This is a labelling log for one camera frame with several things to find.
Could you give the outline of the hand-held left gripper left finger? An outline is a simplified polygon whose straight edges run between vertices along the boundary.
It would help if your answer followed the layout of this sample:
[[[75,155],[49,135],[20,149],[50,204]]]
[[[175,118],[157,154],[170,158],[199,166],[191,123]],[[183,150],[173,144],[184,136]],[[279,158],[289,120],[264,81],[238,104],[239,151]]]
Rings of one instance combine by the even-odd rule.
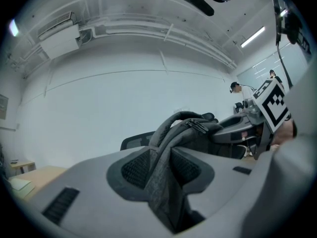
[[[79,194],[63,217],[60,227],[83,238],[170,238],[172,232],[154,215],[147,202],[128,201],[109,186],[110,165],[132,153],[123,150],[82,161],[45,185],[30,204],[43,212],[66,187]]]

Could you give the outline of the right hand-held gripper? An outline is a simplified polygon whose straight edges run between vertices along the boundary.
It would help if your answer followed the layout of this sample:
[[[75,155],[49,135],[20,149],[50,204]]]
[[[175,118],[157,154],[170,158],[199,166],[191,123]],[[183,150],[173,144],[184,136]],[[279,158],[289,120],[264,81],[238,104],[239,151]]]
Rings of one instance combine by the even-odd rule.
[[[290,112],[283,100],[285,91],[275,79],[267,79],[246,99],[245,114],[235,114],[220,121],[223,129],[212,135],[214,143],[240,143],[246,140],[255,159],[270,149],[274,134]]]

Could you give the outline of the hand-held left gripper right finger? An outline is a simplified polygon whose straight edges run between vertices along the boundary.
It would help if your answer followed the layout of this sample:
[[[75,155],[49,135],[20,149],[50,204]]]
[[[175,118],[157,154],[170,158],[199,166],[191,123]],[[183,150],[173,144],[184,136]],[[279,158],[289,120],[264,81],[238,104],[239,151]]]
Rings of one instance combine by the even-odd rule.
[[[224,214],[243,219],[259,197],[272,161],[270,151],[260,154],[254,162],[247,162],[184,147],[173,150],[198,161],[201,173],[189,184],[202,184],[204,188],[201,192],[191,192],[187,198],[190,208],[205,218]]]

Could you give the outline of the person's right hand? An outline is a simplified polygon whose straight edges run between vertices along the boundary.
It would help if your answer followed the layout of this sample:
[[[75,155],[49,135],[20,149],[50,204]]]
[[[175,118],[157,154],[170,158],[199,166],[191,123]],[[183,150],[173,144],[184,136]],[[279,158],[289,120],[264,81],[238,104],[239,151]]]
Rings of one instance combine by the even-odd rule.
[[[293,139],[294,122],[293,119],[284,121],[279,129],[275,132],[272,145],[282,145],[284,142]]]

